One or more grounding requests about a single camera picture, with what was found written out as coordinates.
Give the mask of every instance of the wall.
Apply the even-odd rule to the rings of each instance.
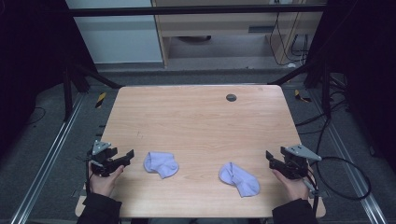
[[[66,0],[69,8],[151,7],[149,0]],[[162,63],[153,16],[75,18],[95,64]]]

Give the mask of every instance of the person's arm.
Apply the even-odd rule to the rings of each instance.
[[[110,195],[123,168],[120,166],[108,177],[92,175],[90,179],[91,193],[83,203],[85,208],[78,218],[77,224],[116,224],[119,222],[121,203],[111,199]]]
[[[285,187],[289,203],[273,210],[275,224],[317,224],[311,204],[308,202],[308,187],[302,179],[290,180],[279,171],[273,170],[276,178]]]

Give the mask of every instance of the sock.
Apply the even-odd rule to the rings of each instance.
[[[235,185],[241,197],[254,196],[260,192],[257,178],[232,162],[221,167],[219,178],[229,185]]]
[[[147,172],[157,172],[162,179],[174,175],[178,170],[174,155],[168,152],[149,152],[144,166]]]

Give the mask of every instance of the table top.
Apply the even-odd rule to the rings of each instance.
[[[102,141],[118,148],[114,158],[134,149],[112,195],[122,202],[121,217],[271,217],[287,198],[265,151],[283,160],[280,147],[300,144],[282,90],[270,85],[124,87]],[[150,151],[173,153],[177,173],[161,179],[146,172]],[[230,161],[257,177],[258,195],[241,198],[219,179]],[[319,199],[317,216],[324,214]]]

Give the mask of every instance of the black sleeve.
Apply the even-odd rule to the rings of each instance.
[[[311,204],[302,199],[275,208],[273,217],[275,224],[318,224]]]
[[[122,203],[106,196],[91,193],[84,203],[85,208],[77,224],[116,224],[120,219]]]

